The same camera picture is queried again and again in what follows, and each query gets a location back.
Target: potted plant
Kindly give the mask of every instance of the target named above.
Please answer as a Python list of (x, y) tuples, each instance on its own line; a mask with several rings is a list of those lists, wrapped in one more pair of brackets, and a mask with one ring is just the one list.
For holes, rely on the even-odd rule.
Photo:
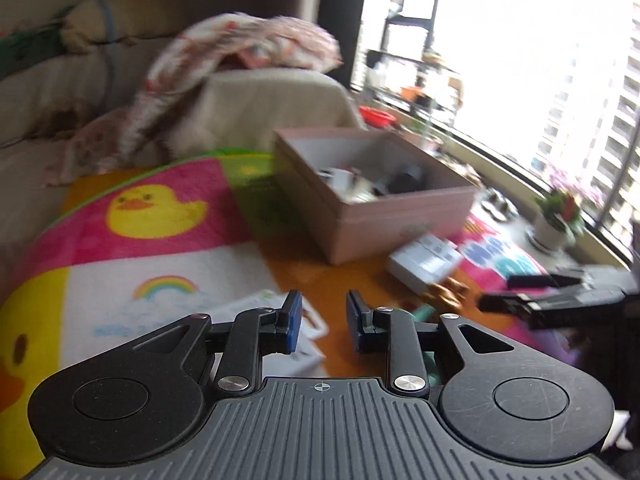
[(533, 245), (547, 253), (573, 245), (575, 237), (583, 233), (583, 201), (602, 206), (602, 192), (598, 188), (583, 186), (580, 179), (555, 166), (550, 165), (550, 169), (551, 191), (536, 198), (540, 212), (529, 232)]

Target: ribbed gray surface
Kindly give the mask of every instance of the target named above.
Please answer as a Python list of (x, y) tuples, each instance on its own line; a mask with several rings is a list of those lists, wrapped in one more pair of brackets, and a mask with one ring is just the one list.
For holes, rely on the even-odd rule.
[[(317, 391), (324, 382), (331, 386)], [(374, 379), (268, 379), (247, 399), (218, 403), (206, 425), (171, 453), (116, 468), (54, 458), (38, 480), (617, 478), (594, 458), (553, 468), (505, 465), (462, 446), (428, 403), (386, 393)]]

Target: open box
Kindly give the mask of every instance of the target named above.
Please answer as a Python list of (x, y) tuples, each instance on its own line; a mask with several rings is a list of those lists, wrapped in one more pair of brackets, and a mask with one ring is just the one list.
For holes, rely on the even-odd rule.
[[(462, 229), (476, 187), (391, 132), (358, 128), (276, 130), (274, 175), (300, 212), (329, 263), (389, 253), (425, 232), (446, 238)], [(408, 164), (420, 166), (428, 190), (347, 203), (316, 174), (357, 168), (375, 182)]]

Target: rainbow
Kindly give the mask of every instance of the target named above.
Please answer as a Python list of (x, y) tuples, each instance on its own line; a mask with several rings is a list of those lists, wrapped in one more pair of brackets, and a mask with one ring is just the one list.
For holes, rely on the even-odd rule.
[(150, 300), (157, 292), (167, 289), (178, 290), (183, 294), (193, 294), (198, 291), (198, 287), (191, 280), (182, 276), (158, 276), (139, 285), (133, 293), (133, 299)]

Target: brown toy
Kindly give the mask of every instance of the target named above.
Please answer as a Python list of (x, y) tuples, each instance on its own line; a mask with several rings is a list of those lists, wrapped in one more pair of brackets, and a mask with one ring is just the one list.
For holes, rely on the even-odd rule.
[(427, 291), (422, 295), (422, 299), (435, 309), (428, 321), (438, 322), (438, 318), (442, 314), (458, 314), (461, 316), (462, 305), (468, 290), (468, 286), (453, 278), (444, 280), (443, 285), (431, 283)]

